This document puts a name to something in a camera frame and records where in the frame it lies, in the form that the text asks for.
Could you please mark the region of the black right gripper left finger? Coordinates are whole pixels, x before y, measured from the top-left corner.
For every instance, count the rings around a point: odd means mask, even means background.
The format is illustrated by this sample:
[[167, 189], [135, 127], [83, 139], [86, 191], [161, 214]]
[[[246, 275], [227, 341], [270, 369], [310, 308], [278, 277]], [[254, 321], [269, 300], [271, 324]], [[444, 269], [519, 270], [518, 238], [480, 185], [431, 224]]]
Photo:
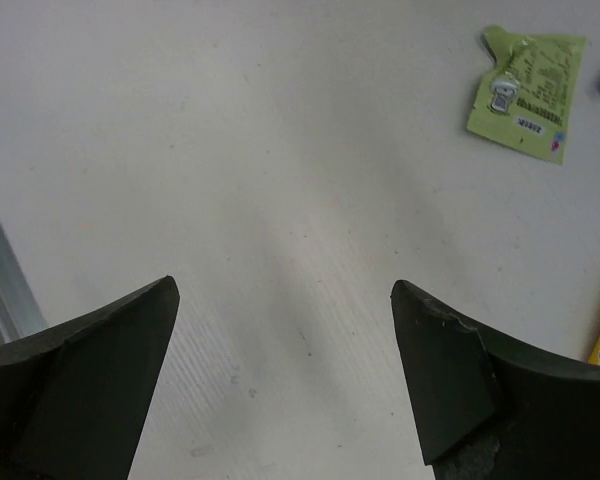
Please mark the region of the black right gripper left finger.
[[171, 276], [0, 346], [0, 479], [128, 477], [176, 321]]

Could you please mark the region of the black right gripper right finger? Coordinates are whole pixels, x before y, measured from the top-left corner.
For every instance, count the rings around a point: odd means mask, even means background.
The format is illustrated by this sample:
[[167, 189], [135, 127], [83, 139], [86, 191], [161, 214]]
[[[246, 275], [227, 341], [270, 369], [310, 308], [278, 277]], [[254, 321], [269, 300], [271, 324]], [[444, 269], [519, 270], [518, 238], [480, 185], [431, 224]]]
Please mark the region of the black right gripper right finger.
[[393, 286], [396, 341], [423, 460], [438, 479], [600, 479], [600, 366]]

